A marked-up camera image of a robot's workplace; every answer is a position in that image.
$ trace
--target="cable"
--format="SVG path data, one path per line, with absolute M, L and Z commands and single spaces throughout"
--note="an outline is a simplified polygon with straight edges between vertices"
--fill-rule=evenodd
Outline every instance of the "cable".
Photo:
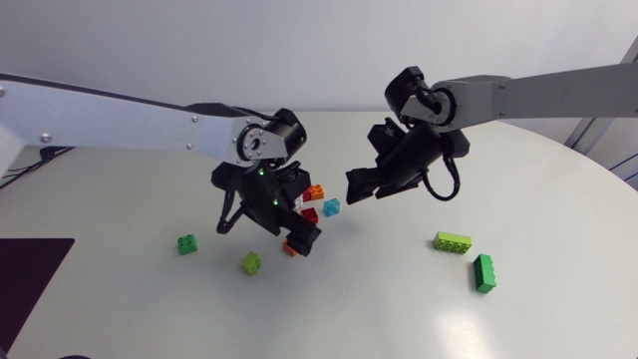
M 635 174 L 631 175 L 630 177 L 624 179 L 624 181 L 631 180 L 631 179 L 635 178 L 636 176 L 638 176 L 638 173 L 635 173 Z
M 455 182 L 454 183 L 454 188 L 452 189 L 452 193 L 450 195 L 442 196 L 442 195 L 440 195 L 440 194 L 435 192 L 435 190 L 430 185 L 430 181 L 428 180 L 428 169 L 422 169 L 421 170 L 421 177 L 423 179 L 424 185 L 428 189 L 428 192 L 434 198 L 436 198 L 438 200 L 442 200 L 442 201 L 448 201 L 448 200 L 454 198 L 455 196 L 457 196 L 457 194 L 459 194 L 459 190 L 461 189 L 461 177 L 459 175 L 459 170 L 457 169 L 457 165 L 455 164 L 455 160 L 454 159 L 443 158 L 443 162 L 446 164 L 446 168 L 448 168 L 448 171 L 450 172 L 450 175 L 452 175 L 452 179 Z
M 45 151 L 44 154 L 47 154 L 42 160 L 30 165 L 30 166 L 26 166 L 24 168 L 21 169 L 13 169 L 13 170 L 9 170 L 9 172 L 16 172 L 19 170 L 22 170 L 20 173 L 18 174 L 13 174 L 13 175 L 6 175 L 5 177 L 3 177 L 2 179 L 7 179 L 7 178 L 11 178 L 9 180 L 7 180 L 6 182 L 0 184 L 0 189 L 5 188 L 6 186 L 8 186 L 9 184 L 13 183 L 14 181 L 18 180 L 19 178 L 21 178 L 24 175 L 30 174 L 31 172 L 39 169 L 40 167 L 42 167 L 43 165 L 49 163 L 50 161 L 52 161 L 53 159 L 67 153 L 68 151 L 72 150 L 73 148 L 55 148 L 52 151 Z
M 279 120 L 279 118 L 276 118 L 274 116 L 268 116 L 268 115 L 260 114 L 260 113 L 258 113 L 256 111 L 252 111 L 252 110 L 249 110 L 249 109 L 244 109 L 244 108 L 240 108 L 240 107 L 235 107 L 235 109 L 237 109 L 239 111 L 243 111 L 243 112 L 245 112 L 248 115 L 252 115 L 254 117 L 258 117 L 261 120 L 266 120 L 266 121 L 278 121 Z
M 614 170 L 615 168 L 617 168 L 617 167 L 619 167 L 620 165 L 622 165 L 622 164 L 626 163 L 627 161 L 629 161 L 629 160 L 631 160 L 631 159 L 635 158 L 636 156 L 638 156 L 638 154 L 636 154 L 636 155 L 634 155 L 634 156 L 632 156 L 632 157 L 630 157 L 630 158 L 628 158 L 628 159 L 625 159 L 625 161 L 623 161 L 623 162 L 621 162 L 620 164 L 618 164 L 618 165 L 616 165 L 616 166 L 612 167 L 612 168 L 611 168 L 611 169 L 609 169 L 609 170 L 610 170 L 610 171 Z

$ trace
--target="light blue lego brick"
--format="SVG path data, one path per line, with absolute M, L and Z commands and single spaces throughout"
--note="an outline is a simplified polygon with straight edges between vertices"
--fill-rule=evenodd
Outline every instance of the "light blue lego brick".
M 330 200 L 326 200 L 323 202 L 323 213 L 326 216 L 331 216 L 339 213 L 339 200 L 337 198 L 332 198 Z

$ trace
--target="green lego brick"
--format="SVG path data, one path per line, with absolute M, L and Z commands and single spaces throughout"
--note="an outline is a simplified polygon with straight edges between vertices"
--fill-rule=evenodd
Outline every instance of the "green lego brick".
M 472 239 L 465 235 L 438 232 L 435 238 L 435 248 L 454 253 L 467 253 L 472 247 Z
M 245 258 L 241 261 L 241 269 L 248 275 L 255 275 L 261 268 L 261 258 L 259 254 L 255 252 L 248 252 Z
M 477 291 L 481 293 L 488 293 L 496 287 L 494 266 L 489 255 L 479 254 L 477 259 L 475 259 L 474 267 Z
M 197 240 L 192 234 L 185 235 L 177 239 L 177 249 L 179 254 L 185 255 L 197 251 Z

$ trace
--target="round table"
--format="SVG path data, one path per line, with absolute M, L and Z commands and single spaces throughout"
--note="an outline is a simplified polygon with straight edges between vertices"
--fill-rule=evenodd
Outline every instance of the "round table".
M 308 257 L 247 218 L 215 232 L 223 198 L 202 155 L 78 149 L 0 191 L 0 236 L 74 237 L 8 355 L 90 358 L 634 358 L 638 194 L 590 159 L 501 123 L 465 130 L 462 187 L 345 203 L 386 113 L 299 113 L 295 156 L 341 213 Z M 431 182 L 452 179 L 437 162 Z M 433 248 L 469 235 L 467 254 Z M 176 239 L 195 234 L 181 256 Z M 255 276 L 240 269 L 260 254 Z M 475 290 L 491 255 L 497 287 Z

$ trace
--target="white wall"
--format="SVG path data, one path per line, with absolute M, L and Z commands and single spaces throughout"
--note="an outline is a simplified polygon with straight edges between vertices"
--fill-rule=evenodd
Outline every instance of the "white wall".
M 636 13 L 635 0 L 4 0 L 0 72 L 180 105 L 384 110 L 411 65 L 433 84 L 617 63 Z M 523 125 L 570 131 L 541 123 Z

